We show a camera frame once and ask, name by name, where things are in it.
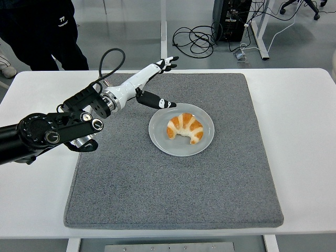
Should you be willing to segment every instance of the robotic hand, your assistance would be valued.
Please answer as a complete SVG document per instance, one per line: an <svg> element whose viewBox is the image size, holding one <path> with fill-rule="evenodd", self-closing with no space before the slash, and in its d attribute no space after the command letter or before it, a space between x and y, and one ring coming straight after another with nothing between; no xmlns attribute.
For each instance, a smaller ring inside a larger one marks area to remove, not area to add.
<svg viewBox="0 0 336 252"><path fill-rule="evenodd" d="M100 78L59 105L57 113L30 114L18 124L1 127L0 165L12 161L31 164L36 157L60 144L72 151L95 151L98 144L93 136L103 129L103 122L85 112L83 109L87 106L102 118L121 110L134 97L140 104L155 109L176 107L176 103L142 89L156 74L176 67L171 62L177 59L170 57L150 64L117 87L103 89L99 80L104 78ZM94 88L96 84L101 87L99 92Z"/></svg>
<svg viewBox="0 0 336 252"><path fill-rule="evenodd" d="M148 65L120 86L105 88L101 95L108 104L110 110L112 112L121 110L125 107L126 102L134 97L136 97L136 100L139 103L155 109L176 107L176 104L161 99L152 93L144 92L142 89L156 74L170 71L172 68L176 67L176 65L171 64L171 62L177 59L178 57L162 59L155 64Z"/></svg>

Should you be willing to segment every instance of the logo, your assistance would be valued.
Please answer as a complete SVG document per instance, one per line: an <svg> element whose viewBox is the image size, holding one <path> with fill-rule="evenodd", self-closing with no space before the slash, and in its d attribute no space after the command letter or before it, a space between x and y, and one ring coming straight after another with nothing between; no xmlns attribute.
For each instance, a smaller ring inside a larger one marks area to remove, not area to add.
<svg viewBox="0 0 336 252"><path fill-rule="evenodd" d="M61 18L59 19L59 21L61 22L61 24L58 25L58 27L62 27L62 26L66 25L66 24L68 23L67 20L65 21L65 16L61 17Z"/></svg>

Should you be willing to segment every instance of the metal plate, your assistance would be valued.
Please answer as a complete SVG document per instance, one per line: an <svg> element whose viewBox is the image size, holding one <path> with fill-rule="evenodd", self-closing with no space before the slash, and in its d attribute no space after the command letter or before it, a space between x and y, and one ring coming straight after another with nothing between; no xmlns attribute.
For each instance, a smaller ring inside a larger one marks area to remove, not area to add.
<svg viewBox="0 0 336 252"><path fill-rule="evenodd" d="M234 252L233 243L106 245L104 252Z"/></svg>

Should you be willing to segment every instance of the screw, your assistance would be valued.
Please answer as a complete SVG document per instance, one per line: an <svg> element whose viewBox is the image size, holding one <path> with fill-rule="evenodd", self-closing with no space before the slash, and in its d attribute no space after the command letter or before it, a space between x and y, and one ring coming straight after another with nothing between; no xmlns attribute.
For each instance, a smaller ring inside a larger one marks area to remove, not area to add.
<svg viewBox="0 0 336 252"><path fill-rule="evenodd" d="M82 118L82 121L90 121L92 119L92 116L88 113L82 113L81 118Z"/></svg>

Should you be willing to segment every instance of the computer tower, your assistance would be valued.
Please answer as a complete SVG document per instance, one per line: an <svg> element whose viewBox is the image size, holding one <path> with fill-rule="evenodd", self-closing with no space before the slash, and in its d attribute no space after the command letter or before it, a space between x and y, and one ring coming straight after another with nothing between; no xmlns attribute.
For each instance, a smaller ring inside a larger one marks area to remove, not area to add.
<svg viewBox="0 0 336 252"><path fill-rule="evenodd" d="M216 40L242 40L251 4L252 0L215 0L213 22Z"/></svg>

